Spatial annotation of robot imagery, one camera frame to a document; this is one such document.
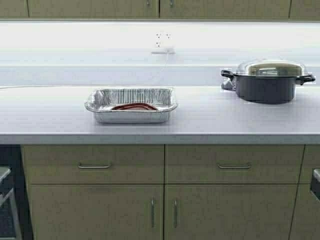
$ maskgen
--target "aluminum foil pan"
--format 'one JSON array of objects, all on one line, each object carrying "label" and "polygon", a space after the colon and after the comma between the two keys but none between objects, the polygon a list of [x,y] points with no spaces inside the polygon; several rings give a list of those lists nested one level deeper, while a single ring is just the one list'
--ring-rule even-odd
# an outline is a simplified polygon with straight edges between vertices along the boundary
[{"label": "aluminum foil pan", "polygon": [[[134,103],[149,104],[156,110],[112,110],[119,105]],[[171,87],[111,87],[95,90],[84,106],[100,123],[140,124],[167,121],[178,104]]]}]

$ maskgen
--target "drawer handle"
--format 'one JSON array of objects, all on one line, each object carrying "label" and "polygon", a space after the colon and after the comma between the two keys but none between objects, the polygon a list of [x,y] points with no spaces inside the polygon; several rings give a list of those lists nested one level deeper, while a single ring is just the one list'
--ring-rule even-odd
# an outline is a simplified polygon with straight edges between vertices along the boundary
[{"label": "drawer handle", "polygon": [[220,165],[219,163],[217,163],[217,166],[220,169],[250,169],[251,168],[251,164],[248,162],[246,165],[243,166],[226,166],[226,165]]},{"label": "drawer handle", "polygon": [[151,198],[151,227],[155,227],[155,200]]},{"label": "drawer handle", "polygon": [[106,166],[93,166],[93,165],[84,165],[81,162],[78,165],[79,169],[109,169],[111,168],[112,164],[110,163],[109,165]]},{"label": "drawer handle", "polygon": [[178,227],[178,200],[174,200],[174,228],[176,229]]}]

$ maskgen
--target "glass lid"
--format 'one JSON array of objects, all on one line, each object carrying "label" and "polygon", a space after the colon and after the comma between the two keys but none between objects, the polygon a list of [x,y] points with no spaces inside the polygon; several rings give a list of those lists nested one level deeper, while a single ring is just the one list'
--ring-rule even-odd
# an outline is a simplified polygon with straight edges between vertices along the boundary
[{"label": "glass lid", "polygon": [[236,75],[256,77],[298,77],[309,75],[305,65],[287,60],[257,59],[241,63]]}]

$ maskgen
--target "electrical outlet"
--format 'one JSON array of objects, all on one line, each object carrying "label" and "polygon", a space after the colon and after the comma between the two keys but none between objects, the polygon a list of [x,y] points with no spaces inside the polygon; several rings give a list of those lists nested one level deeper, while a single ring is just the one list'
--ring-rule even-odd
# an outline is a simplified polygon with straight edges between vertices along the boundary
[{"label": "electrical outlet", "polygon": [[152,54],[174,54],[172,35],[169,32],[158,32],[155,34],[154,49]]}]

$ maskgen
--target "wall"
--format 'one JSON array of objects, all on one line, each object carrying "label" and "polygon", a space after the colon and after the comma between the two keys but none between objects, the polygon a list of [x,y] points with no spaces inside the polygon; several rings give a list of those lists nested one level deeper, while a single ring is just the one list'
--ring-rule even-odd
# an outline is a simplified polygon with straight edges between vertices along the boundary
[{"label": "wall", "polygon": [[[175,54],[151,54],[157,34]],[[320,76],[320,23],[0,22],[0,35],[0,85],[220,85],[255,58]]]}]

